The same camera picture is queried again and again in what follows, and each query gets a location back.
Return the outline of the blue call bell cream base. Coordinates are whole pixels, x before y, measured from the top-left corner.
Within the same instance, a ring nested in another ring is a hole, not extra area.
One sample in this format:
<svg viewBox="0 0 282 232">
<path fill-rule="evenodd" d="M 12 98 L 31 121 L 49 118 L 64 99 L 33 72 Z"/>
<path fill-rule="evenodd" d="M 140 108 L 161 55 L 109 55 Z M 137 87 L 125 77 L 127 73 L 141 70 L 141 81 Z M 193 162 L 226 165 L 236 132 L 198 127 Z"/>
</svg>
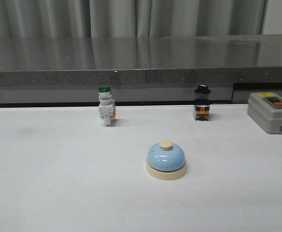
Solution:
<svg viewBox="0 0 282 232">
<path fill-rule="evenodd" d="M 159 180 L 172 181 L 181 178 L 187 170 L 186 158 L 180 146 L 169 140 L 154 144 L 146 159 L 147 173 Z"/>
</svg>

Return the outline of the dark grey stone counter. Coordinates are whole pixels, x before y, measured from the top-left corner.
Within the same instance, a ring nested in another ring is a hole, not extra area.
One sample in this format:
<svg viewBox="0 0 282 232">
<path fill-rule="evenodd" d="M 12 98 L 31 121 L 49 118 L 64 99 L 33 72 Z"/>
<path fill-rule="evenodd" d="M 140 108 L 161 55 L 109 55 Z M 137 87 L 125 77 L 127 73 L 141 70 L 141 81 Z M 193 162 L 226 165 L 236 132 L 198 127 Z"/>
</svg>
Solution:
<svg viewBox="0 0 282 232">
<path fill-rule="evenodd" d="M 246 103 L 282 96 L 282 34 L 193 38 L 0 39 L 0 106 L 96 105 L 110 86 L 118 105 Z"/>
</svg>

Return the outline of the grey control box red button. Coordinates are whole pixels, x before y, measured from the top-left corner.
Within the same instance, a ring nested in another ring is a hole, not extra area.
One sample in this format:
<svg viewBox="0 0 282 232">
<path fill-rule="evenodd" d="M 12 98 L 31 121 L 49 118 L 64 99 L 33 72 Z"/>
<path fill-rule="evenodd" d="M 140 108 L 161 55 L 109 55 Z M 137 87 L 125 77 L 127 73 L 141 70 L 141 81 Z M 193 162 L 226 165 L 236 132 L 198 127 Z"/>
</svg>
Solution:
<svg viewBox="0 0 282 232">
<path fill-rule="evenodd" d="M 282 97 L 273 92 L 250 93 L 248 115 L 269 134 L 282 134 Z"/>
</svg>

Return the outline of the grey curtain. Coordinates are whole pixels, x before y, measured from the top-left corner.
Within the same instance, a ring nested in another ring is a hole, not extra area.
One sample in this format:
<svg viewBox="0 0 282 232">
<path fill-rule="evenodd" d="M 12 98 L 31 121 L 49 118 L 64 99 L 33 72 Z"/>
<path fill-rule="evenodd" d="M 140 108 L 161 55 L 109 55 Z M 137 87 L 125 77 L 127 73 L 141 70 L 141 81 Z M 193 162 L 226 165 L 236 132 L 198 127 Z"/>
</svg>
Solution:
<svg viewBox="0 0 282 232">
<path fill-rule="evenodd" d="M 282 34 L 282 0 L 0 0 L 0 39 L 255 34 Z"/>
</svg>

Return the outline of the green pushbutton switch white body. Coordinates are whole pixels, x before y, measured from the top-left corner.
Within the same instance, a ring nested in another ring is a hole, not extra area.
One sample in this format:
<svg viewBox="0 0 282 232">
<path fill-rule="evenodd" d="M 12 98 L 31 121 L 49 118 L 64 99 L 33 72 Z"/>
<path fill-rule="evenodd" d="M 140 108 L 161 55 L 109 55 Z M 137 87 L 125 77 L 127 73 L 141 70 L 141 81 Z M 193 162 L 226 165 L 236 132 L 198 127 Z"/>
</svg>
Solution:
<svg viewBox="0 0 282 232">
<path fill-rule="evenodd" d="M 100 119 L 104 120 L 107 127 L 110 127 L 111 121 L 116 117 L 116 105 L 112 97 L 111 88 L 109 86 L 100 87 L 98 93 Z"/>
</svg>

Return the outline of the black rotary selector switch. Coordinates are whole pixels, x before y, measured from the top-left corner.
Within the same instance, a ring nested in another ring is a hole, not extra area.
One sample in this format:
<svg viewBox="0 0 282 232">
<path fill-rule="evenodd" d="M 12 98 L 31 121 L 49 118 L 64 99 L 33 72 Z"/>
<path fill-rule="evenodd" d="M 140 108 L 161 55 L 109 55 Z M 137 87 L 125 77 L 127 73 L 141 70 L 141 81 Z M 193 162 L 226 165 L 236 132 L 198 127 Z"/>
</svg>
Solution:
<svg viewBox="0 0 282 232">
<path fill-rule="evenodd" d="M 198 88 L 194 90 L 194 108 L 193 108 L 193 117 L 195 120 L 208 120 L 210 103 L 209 95 L 211 90 L 206 85 L 198 85 Z"/>
</svg>

